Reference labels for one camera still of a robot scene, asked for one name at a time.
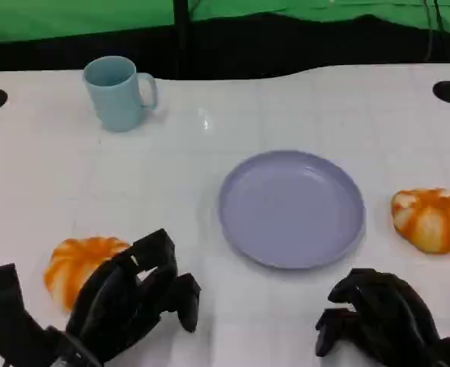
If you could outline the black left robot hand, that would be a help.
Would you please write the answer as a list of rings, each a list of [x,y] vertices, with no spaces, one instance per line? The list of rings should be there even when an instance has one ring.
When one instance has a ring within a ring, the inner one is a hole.
[[[66,326],[68,366],[101,366],[143,339],[164,312],[196,331],[201,288],[179,274],[175,245],[159,229],[103,262],[79,292]]]

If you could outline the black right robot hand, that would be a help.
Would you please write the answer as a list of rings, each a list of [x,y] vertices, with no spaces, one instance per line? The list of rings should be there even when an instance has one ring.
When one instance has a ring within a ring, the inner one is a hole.
[[[430,366],[430,348],[440,341],[429,308],[411,286],[394,274],[354,268],[328,295],[347,308],[323,311],[316,324],[316,355],[324,357],[339,341],[353,343],[385,366]]]

